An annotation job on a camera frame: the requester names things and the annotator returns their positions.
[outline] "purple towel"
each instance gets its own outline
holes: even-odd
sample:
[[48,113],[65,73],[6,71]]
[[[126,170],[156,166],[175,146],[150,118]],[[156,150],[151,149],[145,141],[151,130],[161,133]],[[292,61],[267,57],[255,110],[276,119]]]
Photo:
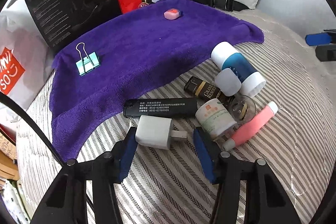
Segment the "purple towel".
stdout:
[[[183,12],[175,20],[163,13]],[[220,42],[263,42],[255,25],[191,0],[160,0],[116,17],[62,49],[50,94],[52,143],[64,160],[76,158],[104,120],[120,113],[131,98],[163,86],[210,58]],[[79,76],[75,47],[85,42],[100,67]]]

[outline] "bed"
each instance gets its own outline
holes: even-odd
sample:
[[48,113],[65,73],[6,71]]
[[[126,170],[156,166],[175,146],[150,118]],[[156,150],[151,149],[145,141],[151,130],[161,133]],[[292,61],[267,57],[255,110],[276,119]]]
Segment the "bed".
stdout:
[[[314,50],[287,27],[258,10],[229,13],[263,30],[265,42],[235,46],[266,78],[266,87],[254,97],[260,110],[269,101],[279,111],[258,134],[235,148],[241,160],[263,158],[272,168],[290,197],[302,223],[309,223],[328,186],[336,159],[335,94],[328,87],[335,80]],[[143,95],[143,98],[184,97],[183,86],[191,76],[213,82],[219,72],[211,60],[180,75],[173,82]],[[51,140],[49,94],[50,76],[28,114]],[[122,140],[137,119],[122,113],[99,125],[83,145],[77,160],[92,160]],[[172,143],[160,150],[138,146],[128,177],[115,185],[124,223],[208,223],[216,198],[216,187],[204,177],[192,140],[195,119],[174,120],[175,130],[189,133],[186,143]],[[218,141],[223,143],[231,132]],[[17,155],[22,188],[27,203],[35,210],[60,170],[39,137],[20,120],[17,130]],[[241,182],[237,223],[244,221],[246,187]],[[92,199],[92,184],[87,184]],[[89,223],[94,214],[88,208]]]

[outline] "charger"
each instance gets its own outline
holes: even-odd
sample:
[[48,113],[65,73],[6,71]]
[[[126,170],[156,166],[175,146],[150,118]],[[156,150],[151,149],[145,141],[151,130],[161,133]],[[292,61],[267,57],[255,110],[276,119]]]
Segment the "charger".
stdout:
[[186,131],[172,130],[173,121],[169,118],[142,115],[135,133],[138,144],[169,150],[170,141],[185,141]]

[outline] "metal bolt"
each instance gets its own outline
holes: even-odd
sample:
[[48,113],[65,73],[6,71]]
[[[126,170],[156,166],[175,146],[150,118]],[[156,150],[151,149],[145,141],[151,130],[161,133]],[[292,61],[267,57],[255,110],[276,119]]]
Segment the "metal bolt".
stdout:
[[108,159],[112,157],[112,152],[111,151],[106,151],[103,153],[103,157]]
[[265,165],[266,164],[266,161],[264,161],[263,159],[257,159],[257,163],[259,165]]
[[69,159],[67,160],[67,165],[72,166],[76,163],[76,159]]
[[228,158],[228,157],[230,157],[230,153],[227,152],[227,151],[222,151],[222,152],[220,153],[220,156],[221,156],[222,158]]

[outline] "pink tube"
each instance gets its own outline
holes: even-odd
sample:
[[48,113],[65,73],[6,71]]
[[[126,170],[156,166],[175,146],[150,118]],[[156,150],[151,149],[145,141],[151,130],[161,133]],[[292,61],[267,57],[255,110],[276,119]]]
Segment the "pink tube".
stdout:
[[269,102],[255,117],[243,124],[223,145],[226,151],[243,144],[252,138],[278,111],[275,102]]

